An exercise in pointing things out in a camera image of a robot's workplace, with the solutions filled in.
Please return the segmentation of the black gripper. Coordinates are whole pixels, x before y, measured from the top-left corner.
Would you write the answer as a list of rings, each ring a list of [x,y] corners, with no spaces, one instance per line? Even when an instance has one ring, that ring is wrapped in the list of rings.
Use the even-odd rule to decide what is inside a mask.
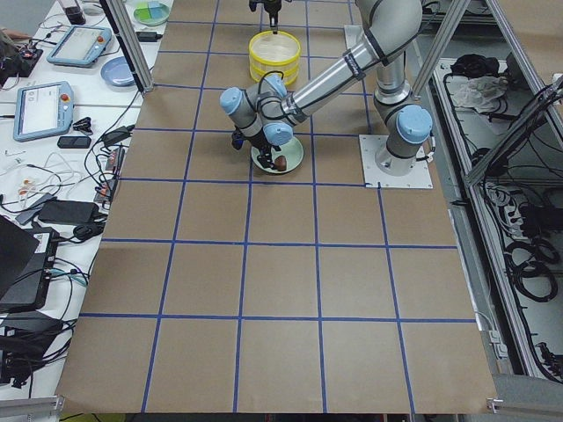
[[[264,132],[259,131],[257,134],[250,136],[249,141],[251,145],[259,151],[257,160],[260,167],[264,170],[274,170],[275,164],[271,153],[271,145],[267,141]]]
[[[282,0],[264,0],[264,9],[269,11],[269,26],[274,34],[278,33],[278,12],[282,8]]]

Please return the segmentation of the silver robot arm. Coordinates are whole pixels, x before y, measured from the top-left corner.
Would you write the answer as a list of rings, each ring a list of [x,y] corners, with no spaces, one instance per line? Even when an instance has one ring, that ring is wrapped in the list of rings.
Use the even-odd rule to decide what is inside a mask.
[[[363,80],[374,69],[388,69],[420,32],[423,8],[420,1],[357,1],[362,32],[331,67],[289,92],[286,74],[270,70],[246,89],[230,87],[220,105],[234,124],[231,145],[241,149],[249,142],[258,152],[264,170],[286,171],[274,152],[294,137],[293,127],[304,122],[343,91]]]

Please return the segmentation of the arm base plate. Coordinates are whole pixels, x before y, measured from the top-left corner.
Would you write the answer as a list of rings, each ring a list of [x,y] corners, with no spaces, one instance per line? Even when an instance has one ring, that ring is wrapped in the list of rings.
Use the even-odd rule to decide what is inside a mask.
[[[363,28],[361,25],[345,25],[344,36],[346,50],[357,55],[359,48],[363,46]]]
[[[422,146],[414,157],[393,156],[387,150],[387,135],[360,135],[364,185],[383,189],[432,189],[429,164]]]

